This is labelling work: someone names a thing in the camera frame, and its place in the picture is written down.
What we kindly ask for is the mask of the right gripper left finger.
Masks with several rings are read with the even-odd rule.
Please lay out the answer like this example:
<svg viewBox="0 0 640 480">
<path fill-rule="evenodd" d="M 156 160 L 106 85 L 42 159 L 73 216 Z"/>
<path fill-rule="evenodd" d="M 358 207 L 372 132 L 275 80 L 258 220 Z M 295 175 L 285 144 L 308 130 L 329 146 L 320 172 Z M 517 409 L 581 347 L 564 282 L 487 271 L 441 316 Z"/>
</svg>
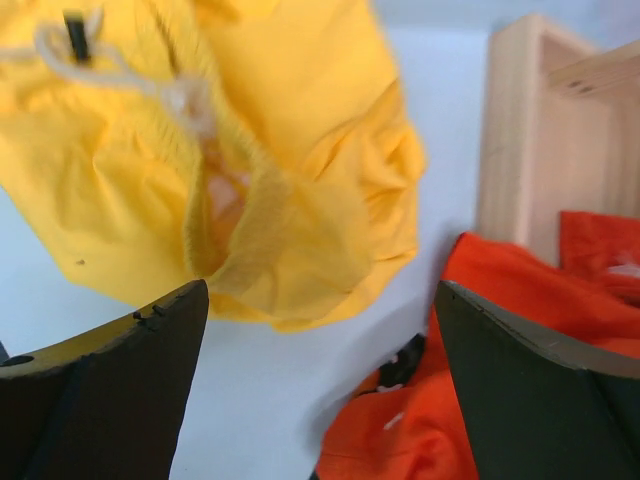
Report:
<svg viewBox="0 0 640 480">
<path fill-rule="evenodd" d="M 204 281 L 1 364 L 4 479 L 166 479 L 208 315 Z"/>
</svg>

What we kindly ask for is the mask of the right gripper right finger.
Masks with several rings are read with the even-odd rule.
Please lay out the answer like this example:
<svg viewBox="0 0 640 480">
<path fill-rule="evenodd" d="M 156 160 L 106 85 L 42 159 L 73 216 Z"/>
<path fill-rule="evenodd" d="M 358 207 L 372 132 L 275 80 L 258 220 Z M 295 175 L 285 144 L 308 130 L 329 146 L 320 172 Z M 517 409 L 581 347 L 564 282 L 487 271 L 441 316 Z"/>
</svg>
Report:
<svg viewBox="0 0 640 480">
<path fill-rule="evenodd" d="M 480 478 L 638 478 L 638 360 L 455 282 L 439 283 L 435 309 Z"/>
</svg>

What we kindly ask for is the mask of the yellow shorts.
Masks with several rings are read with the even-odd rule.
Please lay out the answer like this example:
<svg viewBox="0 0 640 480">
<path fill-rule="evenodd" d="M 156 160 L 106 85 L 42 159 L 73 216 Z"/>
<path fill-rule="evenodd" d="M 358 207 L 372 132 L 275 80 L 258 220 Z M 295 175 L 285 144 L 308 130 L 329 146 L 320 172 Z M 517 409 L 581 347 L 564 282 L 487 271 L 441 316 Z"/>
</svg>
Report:
<svg viewBox="0 0 640 480">
<path fill-rule="evenodd" d="M 368 1 L 5 1 L 1 186 L 76 284 L 301 331 L 416 256 L 425 156 Z"/>
</svg>

